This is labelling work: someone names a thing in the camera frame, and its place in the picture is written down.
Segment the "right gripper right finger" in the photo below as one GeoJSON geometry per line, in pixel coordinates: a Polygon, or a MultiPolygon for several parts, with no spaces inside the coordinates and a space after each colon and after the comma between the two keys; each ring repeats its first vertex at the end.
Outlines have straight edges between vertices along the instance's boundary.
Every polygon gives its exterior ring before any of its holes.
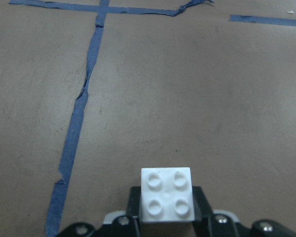
{"type": "Polygon", "coordinates": [[[194,221],[203,222],[213,214],[203,189],[200,186],[192,187],[193,205],[194,205],[194,221]]]}

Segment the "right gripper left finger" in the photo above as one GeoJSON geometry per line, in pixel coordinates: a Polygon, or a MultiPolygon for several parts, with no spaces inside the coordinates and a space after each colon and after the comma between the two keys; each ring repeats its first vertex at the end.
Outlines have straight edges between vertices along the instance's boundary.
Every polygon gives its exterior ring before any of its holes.
{"type": "Polygon", "coordinates": [[[133,186],[130,188],[126,215],[136,220],[140,220],[141,214],[141,187],[133,186]]]}

